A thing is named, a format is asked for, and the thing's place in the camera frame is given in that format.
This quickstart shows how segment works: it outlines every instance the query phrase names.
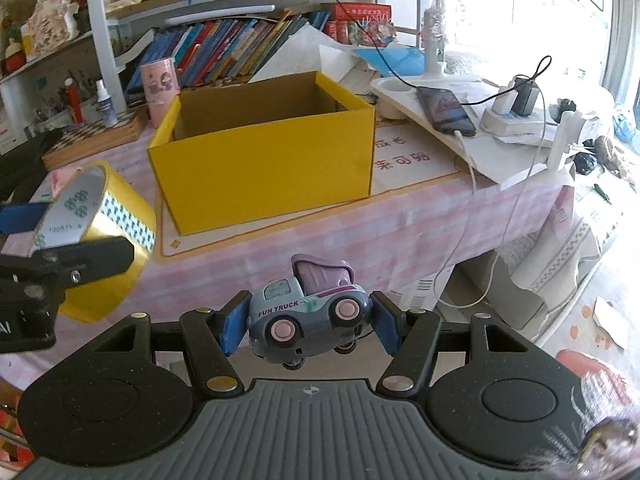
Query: white bottle cap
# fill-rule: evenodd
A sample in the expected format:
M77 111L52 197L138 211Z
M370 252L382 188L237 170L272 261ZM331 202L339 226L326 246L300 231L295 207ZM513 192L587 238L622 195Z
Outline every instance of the white bottle cap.
M98 89L98 102L106 101L110 95L104 87L104 81L102 79L98 79L98 81L95 82L95 86Z

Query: black charger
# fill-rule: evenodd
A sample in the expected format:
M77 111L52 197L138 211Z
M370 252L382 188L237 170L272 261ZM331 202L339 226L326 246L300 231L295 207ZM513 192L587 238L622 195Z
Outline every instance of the black charger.
M521 77L515 79L515 87L518 96L513 102L511 111L520 117L529 117L540 95L540 88L535 81L528 81Z

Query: chessboard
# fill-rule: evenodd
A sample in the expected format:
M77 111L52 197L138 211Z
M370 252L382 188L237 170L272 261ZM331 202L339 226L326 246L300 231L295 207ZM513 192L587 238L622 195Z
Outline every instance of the chessboard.
M133 142L142 133L147 118L146 107L134 108L119 114L118 124L113 128L107 128L102 121L97 121L66 132L42 156L42 161L49 171L56 170L86 156Z

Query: green pen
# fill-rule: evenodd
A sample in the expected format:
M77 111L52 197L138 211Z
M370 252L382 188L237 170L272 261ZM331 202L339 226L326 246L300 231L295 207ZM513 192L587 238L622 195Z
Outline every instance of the green pen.
M596 193L599 194L607 204L612 205L609 195L607 195L598 184L593 184L593 189L596 190Z

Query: pink wheel hub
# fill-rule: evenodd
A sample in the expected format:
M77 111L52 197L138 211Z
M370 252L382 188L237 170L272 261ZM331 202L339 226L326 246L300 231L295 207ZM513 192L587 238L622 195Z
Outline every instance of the pink wheel hub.
M296 335L296 326L288 319L279 319L271 325L271 335L281 343L290 341Z
M335 305L335 315L344 320L356 319L360 313L360 306L353 300L340 300Z

